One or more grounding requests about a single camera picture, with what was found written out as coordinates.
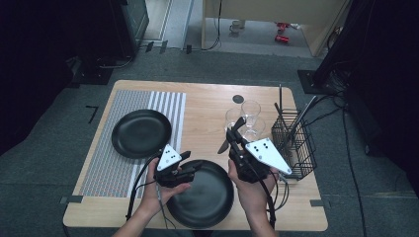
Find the black wire cutlery rack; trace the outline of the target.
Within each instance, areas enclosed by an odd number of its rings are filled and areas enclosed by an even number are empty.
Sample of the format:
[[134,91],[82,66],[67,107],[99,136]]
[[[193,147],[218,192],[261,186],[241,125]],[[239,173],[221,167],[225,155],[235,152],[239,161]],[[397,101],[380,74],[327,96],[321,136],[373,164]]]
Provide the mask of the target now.
[[273,142],[292,170],[286,178],[297,181],[317,167],[310,127],[299,114],[299,110],[284,109],[271,128]]

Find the black stand base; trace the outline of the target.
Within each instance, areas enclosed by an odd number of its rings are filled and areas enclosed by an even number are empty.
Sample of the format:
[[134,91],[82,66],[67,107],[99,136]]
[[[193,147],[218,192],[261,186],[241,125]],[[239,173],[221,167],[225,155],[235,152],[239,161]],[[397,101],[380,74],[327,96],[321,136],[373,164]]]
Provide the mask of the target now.
[[73,72],[71,83],[76,85],[107,85],[113,73],[112,68],[89,66],[79,57],[71,59],[70,67]]

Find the black round plate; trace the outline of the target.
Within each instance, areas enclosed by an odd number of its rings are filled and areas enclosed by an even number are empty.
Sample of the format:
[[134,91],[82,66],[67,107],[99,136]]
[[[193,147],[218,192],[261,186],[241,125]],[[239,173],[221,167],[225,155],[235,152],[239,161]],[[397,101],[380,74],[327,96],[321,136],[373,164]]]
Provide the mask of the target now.
[[171,135],[171,122],[163,114],[154,110],[137,110],[117,122],[111,141],[124,157],[142,159],[163,148]]
[[234,187],[227,172],[216,163],[203,161],[191,187],[173,196],[166,206],[176,221],[192,229],[206,229],[220,223],[231,211]]

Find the black stand with base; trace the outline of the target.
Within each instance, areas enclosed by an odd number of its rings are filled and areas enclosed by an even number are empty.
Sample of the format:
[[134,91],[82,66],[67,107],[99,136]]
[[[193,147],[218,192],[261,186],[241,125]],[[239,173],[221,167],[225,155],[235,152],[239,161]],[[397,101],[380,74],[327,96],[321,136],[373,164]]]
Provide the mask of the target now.
[[297,72],[305,94],[332,94],[326,87],[334,69],[350,65],[361,51],[363,42],[360,32],[364,25],[363,14],[370,0],[351,0],[349,13],[343,25],[343,31],[325,55],[316,70],[299,70]]

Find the person's left hand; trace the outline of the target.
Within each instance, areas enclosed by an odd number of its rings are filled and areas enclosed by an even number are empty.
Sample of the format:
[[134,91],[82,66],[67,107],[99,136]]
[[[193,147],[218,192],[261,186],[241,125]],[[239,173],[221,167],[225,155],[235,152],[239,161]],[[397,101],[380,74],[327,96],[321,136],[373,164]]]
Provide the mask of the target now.
[[181,184],[175,188],[161,188],[154,180],[154,172],[159,159],[154,158],[148,165],[146,175],[147,185],[144,188],[141,203],[137,212],[142,217],[151,218],[161,209],[172,196],[178,195],[191,187],[189,183]]

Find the black curtain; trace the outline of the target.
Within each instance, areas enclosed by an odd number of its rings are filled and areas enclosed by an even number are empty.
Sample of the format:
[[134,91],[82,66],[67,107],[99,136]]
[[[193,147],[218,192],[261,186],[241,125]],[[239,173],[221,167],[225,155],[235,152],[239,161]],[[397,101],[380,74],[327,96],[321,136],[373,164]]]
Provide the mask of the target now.
[[378,132],[373,145],[419,197],[419,0],[372,0],[350,88]]
[[0,155],[29,135],[71,83],[67,60],[98,67],[110,0],[0,0]]

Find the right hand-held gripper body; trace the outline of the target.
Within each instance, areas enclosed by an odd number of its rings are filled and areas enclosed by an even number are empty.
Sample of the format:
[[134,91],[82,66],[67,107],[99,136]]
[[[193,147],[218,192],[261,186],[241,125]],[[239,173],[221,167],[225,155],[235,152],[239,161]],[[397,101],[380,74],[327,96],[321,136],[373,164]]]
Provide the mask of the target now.
[[238,179],[254,184],[267,178],[272,168],[290,175],[292,169],[269,138],[247,142],[231,141],[229,158],[234,162]]

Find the long silver utensil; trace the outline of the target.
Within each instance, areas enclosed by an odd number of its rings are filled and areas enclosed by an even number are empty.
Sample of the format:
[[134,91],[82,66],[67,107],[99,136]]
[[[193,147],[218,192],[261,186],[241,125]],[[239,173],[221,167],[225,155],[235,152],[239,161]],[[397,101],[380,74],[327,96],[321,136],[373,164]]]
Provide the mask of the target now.
[[316,101],[317,101],[317,96],[313,96],[311,98],[311,100],[306,104],[306,106],[304,107],[304,109],[297,115],[297,117],[295,118],[294,122],[292,123],[292,126],[289,129],[289,131],[288,131],[285,139],[282,141],[282,143],[279,146],[279,149],[280,150],[284,149],[287,146],[287,144],[289,143],[289,141],[294,136],[294,134],[296,132],[297,126],[300,124],[300,122],[302,121],[302,119],[304,118],[304,116],[307,114],[307,112],[315,104]]

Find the grey white striped placemat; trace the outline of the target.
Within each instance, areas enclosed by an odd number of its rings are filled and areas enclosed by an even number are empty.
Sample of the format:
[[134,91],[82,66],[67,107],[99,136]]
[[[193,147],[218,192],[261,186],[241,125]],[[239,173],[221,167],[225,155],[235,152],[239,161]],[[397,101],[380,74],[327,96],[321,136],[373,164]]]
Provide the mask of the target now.
[[169,143],[180,151],[186,99],[186,94],[179,92],[118,90],[107,104],[76,193],[84,197],[128,198],[145,161],[126,158],[115,149],[114,127],[128,113],[140,109],[157,111],[168,118],[172,127],[169,140],[163,145]]

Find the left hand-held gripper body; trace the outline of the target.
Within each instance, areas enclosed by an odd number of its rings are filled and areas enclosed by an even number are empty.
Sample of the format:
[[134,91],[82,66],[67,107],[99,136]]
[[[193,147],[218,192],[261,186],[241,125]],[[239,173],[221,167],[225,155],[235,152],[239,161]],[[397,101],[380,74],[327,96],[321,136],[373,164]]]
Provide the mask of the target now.
[[167,144],[154,172],[155,181],[165,188],[175,188],[184,183],[190,183],[195,174],[187,174],[184,170],[179,170],[181,162],[180,154],[169,144]]

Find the black cabinet with glass door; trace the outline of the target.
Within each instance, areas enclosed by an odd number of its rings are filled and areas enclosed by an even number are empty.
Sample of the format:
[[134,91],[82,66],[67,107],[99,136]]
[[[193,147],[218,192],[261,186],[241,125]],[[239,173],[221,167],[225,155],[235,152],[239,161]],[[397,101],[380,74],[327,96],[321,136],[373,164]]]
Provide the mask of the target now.
[[145,0],[110,0],[117,31],[118,57],[136,56],[149,23]]

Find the person's right hand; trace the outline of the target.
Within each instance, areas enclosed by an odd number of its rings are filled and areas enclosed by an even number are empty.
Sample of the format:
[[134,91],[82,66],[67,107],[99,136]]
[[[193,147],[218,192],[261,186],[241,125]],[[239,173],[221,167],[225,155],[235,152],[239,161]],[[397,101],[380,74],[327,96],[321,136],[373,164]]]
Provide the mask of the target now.
[[250,184],[241,181],[238,178],[234,162],[232,160],[228,161],[228,176],[236,186],[240,204],[249,220],[262,221],[263,219],[268,219],[266,210],[268,198],[271,196],[271,192],[277,183],[276,170],[273,169],[272,172],[273,174],[268,175],[263,180],[267,188],[264,190],[259,182]]

